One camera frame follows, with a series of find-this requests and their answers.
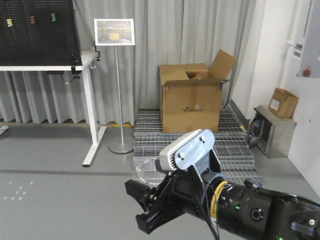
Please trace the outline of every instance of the white wall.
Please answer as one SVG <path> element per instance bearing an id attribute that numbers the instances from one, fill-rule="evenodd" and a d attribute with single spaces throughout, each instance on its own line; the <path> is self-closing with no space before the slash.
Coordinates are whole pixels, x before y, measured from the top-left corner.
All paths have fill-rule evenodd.
<path id="1" fill-rule="evenodd" d="M 251 29 L 246 61 L 232 96 L 247 119 L 254 116 L 254 107 L 268 105 L 274 89 L 279 87 L 296 5 L 295 0 L 265 0 L 264 6 L 263 2 L 257 1 L 253 28 L 258 30 Z M 256 55 L 251 52 L 255 44 L 258 44 Z"/>
<path id="2" fill-rule="evenodd" d="M 303 32 L 309 1 L 302 2 L 299 25 L 294 39 L 296 42 L 304 44 Z M 293 115 L 297 126 L 288 157 L 320 196 L 320 79 L 296 77 L 299 68 L 300 59 L 291 54 L 284 88 L 297 95 L 299 102 Z"/>
<path id="3" fill-rule="evenodd" d="M 305 43 L 303 32 L 310 1 L 261 2 L 265 2 L 263 15 L 259 15 L 263 18 L 261 23 L 255 23 L 255 27 L 260 24 L 261 31 L 256 30 L 256 35 L 251 33 L 249 37 L 249 41 L 258 44 L 257 54 L 255 57 L 248 49 L 249 58 L 244 57 L 232 99 L 242 114 L 251 119 L 254 107 L 269 104 L 274 88 L 283 87 L 299 97 L 293 115 L 297 126 L 288 158 L 320 196 L 320 79 L 297 77 L 300 59 L 293 56 L 294 48 L 286 45 L 291 35 L 295 42 Z M 297 26 L 293 28 L 295 16 Z M 286 55 L 288 71 L 283 69 Z"/>

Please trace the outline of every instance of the gray curtain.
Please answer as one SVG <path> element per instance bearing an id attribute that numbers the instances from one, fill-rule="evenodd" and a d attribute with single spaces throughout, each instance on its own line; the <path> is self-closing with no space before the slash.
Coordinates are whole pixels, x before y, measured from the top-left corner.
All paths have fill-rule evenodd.
<path id="1" fill-rule="evenodd" d="M 119 46 L 124 122 L 132 125 L 139 108 L 159 108 L 158 65 L 206 63 L 219 49 L 243 55 L 256 1 L 250 0 L 77 0 L 91 34 L 96 19 L 134 19 L 135 46 Z M 92 49 L 77 15 L 81 47 Z M 113 46 L 99 46 L 101 61 L 92 70 L 97 117 L 119 123 Z M 227 101 L 229 85 L 225 85 Z M 64 84 L 43 72 L 0 72 L 0 119 L 49 123 L 88 120 L 82 81 Z"/>

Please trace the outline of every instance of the yellow tape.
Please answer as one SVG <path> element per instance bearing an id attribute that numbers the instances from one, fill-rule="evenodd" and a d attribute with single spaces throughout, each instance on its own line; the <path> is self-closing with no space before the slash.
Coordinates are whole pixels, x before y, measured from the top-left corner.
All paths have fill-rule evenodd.
<path id="1" fill-rule="evenodd" d="M 120 124 L 108 124 L 108 127 L 120 127 Z M 131 124 L 123 124 L 124 127 L 133 127 Z"/>
<path id="2" fill-rule="evenodd" d="M 211 215 L 211 217 L 213 217 L 215 219 L 218 217 L 218 199 L 220 197 L 222 190 L 224 189 L 224 187 L 227 183 L 228 183 L 227 181 L 221 182 L 219 184 L 219 186 L 216 188 L 214 195 L 212 197 L 211 207 L 210 207 L 210 215 Z"/>

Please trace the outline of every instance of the small cardboard box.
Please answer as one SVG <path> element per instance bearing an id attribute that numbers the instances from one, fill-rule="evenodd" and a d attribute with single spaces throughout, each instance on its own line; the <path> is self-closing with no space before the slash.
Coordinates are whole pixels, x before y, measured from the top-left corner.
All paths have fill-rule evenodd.
<path id="1" fill-rule="evenodd" d="M 280 118 L 290 119 L 299 98 L 291 92 L 276 88 L 269 103 L 269 110 Z"/>
<path id="2" fill-rule="evenodd" d="M 163 132 L 217 132 L 222 80 L 228 77 L 235 61 L 235 57 L 220 50 L 210 69 L 204 63 L 159 65 Z"/>

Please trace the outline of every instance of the screw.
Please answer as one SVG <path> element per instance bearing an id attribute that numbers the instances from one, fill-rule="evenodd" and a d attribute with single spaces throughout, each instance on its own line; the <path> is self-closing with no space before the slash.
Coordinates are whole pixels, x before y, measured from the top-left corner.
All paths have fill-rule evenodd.
<path id="1" fill-rule="evenodd" d="M 315 225 L 315 223 L 316 223 L 316 222 L 315 222 L 314 219 L 310 219 L 310 220 L 309 220 L 309 225 L 313 226 L 313 225 Z"/>

